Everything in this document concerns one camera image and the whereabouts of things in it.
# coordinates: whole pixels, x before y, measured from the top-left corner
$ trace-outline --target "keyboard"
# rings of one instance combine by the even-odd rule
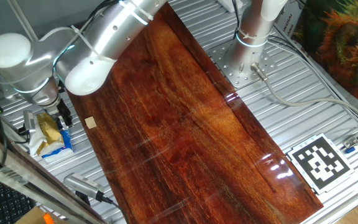
[[[0,183],[0,224],[15,223],[34,206],[34,200]]]

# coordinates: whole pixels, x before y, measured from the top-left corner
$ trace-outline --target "small wooden block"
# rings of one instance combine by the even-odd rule
[[[97,126],[97,125],[96,125],[96,122],[94,122],[94,118],[93,118],[93,117],[86,118],[86,119],[85,119],[85,123],[86,123],[86,126],[87,126],[89,129],[95,128],[95,127]]]

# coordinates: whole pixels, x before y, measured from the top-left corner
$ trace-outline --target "gray cable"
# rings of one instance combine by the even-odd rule
[[[283,98],[281,98],[280,96],[277,95],[277,93],[274,91],[273,87],[271,86],[271,84],[268,80],[265,80],[264,83],[266,84],[266,86],[270,90],[270,92],[272,92],[272,95],[274,97],[276,97],[276,99],[284,105],[305,106],[305,105],[310,105],[310,104],[319,103],[319,102],[333,102],[333,103],[337,103],[337,104],[340,104],[340,105],[343,105],[343,106],[349,108],[356,115],[358,115],[358,109],[356,107],[350,105],[349,103],[346,103],[343,100],[338,100],[338,99],[334,99],[334,98],[318,98],[318,99],[314,99],[314,100],[308,100],[308,101],[302,101],[302,102],[296,102],[296,103],[285,101]]]

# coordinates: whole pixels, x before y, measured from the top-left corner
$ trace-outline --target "yellow package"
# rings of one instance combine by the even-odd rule
[[[56,141],[63,142],[63,137],[54,120],[46,112],[37,114],[37,119],[41,131],[47,139],[47,142],[43,142],[37,149],[37,154],[39,155],[44,147],[49,146]]]

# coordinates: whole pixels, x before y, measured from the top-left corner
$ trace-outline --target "metal base plate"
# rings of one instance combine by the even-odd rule
[[[225,61],[225,56],[227,54],[227,50],[232,46],[232,43],[233,40],[230,40],[224,44],[214,47],[209,51],[209,54],[210,56],[212,56],[216,65],[222,71],[224,76],[226,76],[226,78],[231,82],[234,88],[239,89],[252,83],[255,80],[258,80],[259,77],[254,72],[239,73],[237,70],[230,68],[227,65]],[[261,67],[262,71],[266,73],[266,75],[275,72],[277,69],[277,65],[275,64],[275,62],[265,52],[262,53],[262,58],[259,62],[259,66]]]

